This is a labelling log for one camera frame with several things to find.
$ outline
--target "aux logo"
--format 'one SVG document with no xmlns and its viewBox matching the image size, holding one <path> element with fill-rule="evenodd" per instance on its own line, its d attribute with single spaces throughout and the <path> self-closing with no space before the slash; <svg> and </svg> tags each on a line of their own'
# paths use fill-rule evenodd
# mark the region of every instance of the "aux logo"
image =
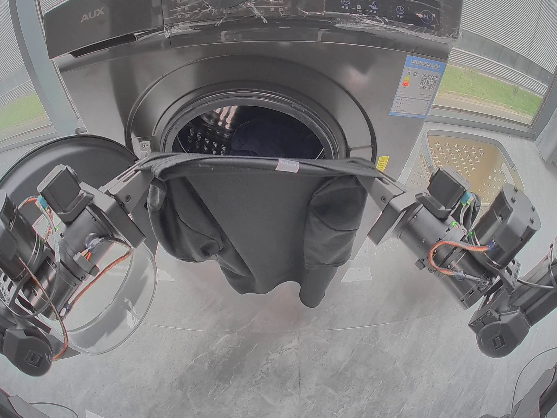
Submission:
<svg viewBox="0 0 557 418">
<path fill-rule="evenodd" d="M 100 15 L 104 15 L 104 7 L 102 7 L 101 9 L 98 10 L 94 10 L 93 12 L 90 12 L 89 14 L 83 14 L 83 16 L 81 17 L 81 23 L 83 23 L 86 20 L 90 20 L 92 18 L 95 18 L 96 16 L 100 16 Z"/>
</svg>

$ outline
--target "blue connector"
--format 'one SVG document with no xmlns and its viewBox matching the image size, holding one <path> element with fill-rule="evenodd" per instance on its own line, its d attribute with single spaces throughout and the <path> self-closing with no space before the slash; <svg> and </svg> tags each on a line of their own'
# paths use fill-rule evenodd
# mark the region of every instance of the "blue connector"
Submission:
<svg viewBox="0 0 557 418">
<path fill-rule="evenodd" d="M 39 195 L 37 197 L 37 203 L 39 203 L 44 210 L 46 210 L 46 208 L 48 207 L 48 203 L 42 195 Z"/>
<path fill-rule="evenodd" d="M 465 206 L 465 205 L 469 205 L 471 201 L 472 201 L 472 194 L 466 191 L 462 196 L 462 198 L 460 199 L 460 202 L 462 203 L 463 206 Z"/>
</svg>

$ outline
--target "black garment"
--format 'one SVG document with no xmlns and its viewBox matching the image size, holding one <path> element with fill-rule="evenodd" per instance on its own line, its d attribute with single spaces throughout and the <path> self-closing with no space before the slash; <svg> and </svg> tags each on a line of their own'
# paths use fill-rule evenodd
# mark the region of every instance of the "black garment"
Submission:
<svg viewBox="0 0 557 418">
<path fill-rule="evenodd" d="M 258 118 L 236 128 L 231 155 L 274 158 L 317 158 L 323 146 L 312 131 L 295 119 Z"/>
<path fill-rule="evenodd" d="M 161 154 L 150 170 L 148 208 L 155 236 L 174 257 L 216 255 L 239 293 L 300 284 L 300 300 L 319 305 L 348 261 L 366 204 L 360 179 L 379 172 L 363 159 L 302 160 L 297 173 L 271 158 Z"/>
</svg>

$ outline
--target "green grass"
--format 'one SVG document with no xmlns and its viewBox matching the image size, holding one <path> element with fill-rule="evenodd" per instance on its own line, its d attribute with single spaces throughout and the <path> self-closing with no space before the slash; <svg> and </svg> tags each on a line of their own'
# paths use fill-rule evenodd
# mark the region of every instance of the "green grass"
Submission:
<svg viewBox="0 0 557 418">
<path fill-rule="evenodd" d="M 448 65 L 439 93 L 459 94 L 494 102 L 517 113 L 534 116 L 542 98 L 516 85 L 491 78 L 475 70 Z"/>
<path fill-rule="evenodd" d="M 0 107 L 0 130 L 46 116 L 36 93 Z"/>
</svg>

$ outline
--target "energy label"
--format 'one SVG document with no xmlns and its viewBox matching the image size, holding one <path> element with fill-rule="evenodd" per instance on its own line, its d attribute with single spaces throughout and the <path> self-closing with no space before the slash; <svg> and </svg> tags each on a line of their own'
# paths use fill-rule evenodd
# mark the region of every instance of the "energy label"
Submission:
<svg viewBox="0 0 557 418">
<path fill-rule="evenodd" d="M 425 118 L 437 94 L 444 71 L 443 62 L 406 56 L 390 114 Z"/>
</svg>

